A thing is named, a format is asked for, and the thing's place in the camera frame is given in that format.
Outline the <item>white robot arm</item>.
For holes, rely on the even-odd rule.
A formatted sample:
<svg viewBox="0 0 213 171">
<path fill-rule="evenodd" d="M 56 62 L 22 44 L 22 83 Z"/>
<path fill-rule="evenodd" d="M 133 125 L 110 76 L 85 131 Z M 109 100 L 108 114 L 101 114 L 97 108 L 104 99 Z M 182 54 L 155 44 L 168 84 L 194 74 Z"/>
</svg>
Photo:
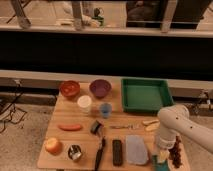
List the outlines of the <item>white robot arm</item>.
<svg viewBox="0 0 213 171">
<path fill-rule="evenodd" d="M 158 111 L 157 117 L 159 126 L 154 137 L 154 147 L 158 163 L 167 160 L 165 153 L 174 147 L 178 134 L 188 137 L 213 154 L 213 129 L 191 121 L 186 106 L 163 107 Z"/>
</svg>

